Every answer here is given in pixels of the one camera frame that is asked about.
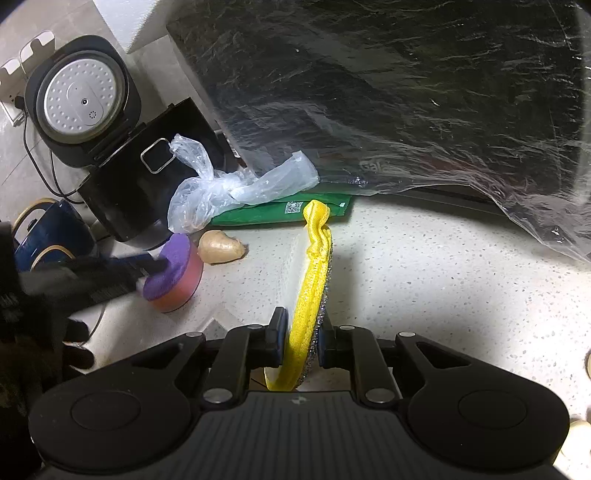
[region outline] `white terrazzo floor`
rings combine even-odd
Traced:
[[[586,418],[591,380],[591,267],[553,252],[502,216],[399,197],[355,199],[331,221],[334,249],[327,311],[335,325],[383,338],[412,330],[553,390]],[[211,317],[268,323],[280,304],[301,225],[226,229],[247,256],[206,265],[180,310],[154,313],[138,296],[110,304],[89,346],[99,364],[130,355]],[[116,245],[113,253],[131,252]],[[301,388],[339,388],[343,371],[313,371]],[[584,463],[572,465],[573,476]]]

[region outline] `rice cooker lid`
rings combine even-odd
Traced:
[[[37,118],[52,139],[76,144],[103,133],[122,108],[125,78],[119,64],[98,51],[61,59],[45,76]]]

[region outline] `round sponge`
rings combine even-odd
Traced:
[[[187,235],[174,233],[164,244],[160,257],[168,259],[163,272],[146,279],[142,295],[157,310],[172,312],[191,298],[203,273],[203,261]]]

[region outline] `metal handle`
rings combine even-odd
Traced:
[[[150,168],[150,166],[146,163],[146,161],[144,160],[144,155],[146,155],[147,152],[149,152],[158,142],[166,142],[166,144],[168,145],[168,147],[170,148],[170,143],[168,143],[168,140],[166,140],[165,138],[159,138],[158,140],[156,140],[153,144],[151,144],[148,148],[146,148],[140,155],[139,155],[139,159],[142,161],[142,163],[144,164],[144,167],[146,167],[148,169],[148,171],[150,173],[153,174],[157,174],[160,173],[170,162],[172,162],[175,158],[176,155],[174,155],[174,153],[172,154],[172,157],[170,157],[166,163],[164,165],[162,165],[158,170],[154,171],[152,170],[152,168]]]

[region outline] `black plastic cover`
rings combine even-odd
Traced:
[[[470,185],[588,260],[589,14],[572,0],[193,0],[168,30],[259,171],[325,187]]]

